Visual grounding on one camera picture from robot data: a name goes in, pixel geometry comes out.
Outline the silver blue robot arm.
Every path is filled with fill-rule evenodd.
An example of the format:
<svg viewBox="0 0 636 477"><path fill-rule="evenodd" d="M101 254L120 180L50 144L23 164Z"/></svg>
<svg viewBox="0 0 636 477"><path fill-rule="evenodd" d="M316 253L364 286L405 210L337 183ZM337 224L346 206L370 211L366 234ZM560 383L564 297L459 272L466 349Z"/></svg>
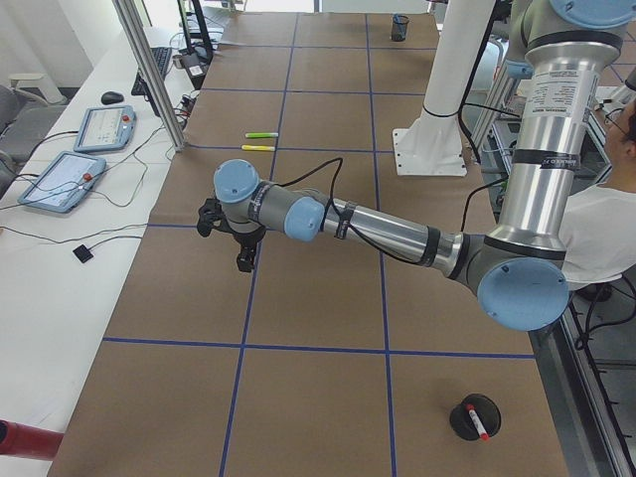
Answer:
<svg viewBox="0 0 636 477"><path fill-rule="evenodd" d="M635 111L611 114L606 179L577 193L575 172L602 72L619 58L631 1L516 1L507 70L529 78L503 210L461 226L469 169L457 120L491 26L489 3L448 12L420 115L394 132L390 164L404 186L396 215L331 192L260 177L242 159L214 174L211 218L240 244L243 270L268 232L366 244L396 261L437 269L466 287L487 316L511 329L554 322L574 289L608 281L635 262Z"/></svg>

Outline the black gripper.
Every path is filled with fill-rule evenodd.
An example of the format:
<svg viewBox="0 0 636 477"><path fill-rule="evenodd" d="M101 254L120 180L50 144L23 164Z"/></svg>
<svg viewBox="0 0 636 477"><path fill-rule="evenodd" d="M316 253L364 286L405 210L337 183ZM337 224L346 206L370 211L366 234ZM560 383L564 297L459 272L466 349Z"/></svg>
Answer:
<svg viewBox="0 0 636 477"><path fill-rule="evenodd" d="M233 238L239 244L239 253L236 259L238 270L252 272L256 249L263 239L263 229L256 229L249 233L233 233Z"/></svg>

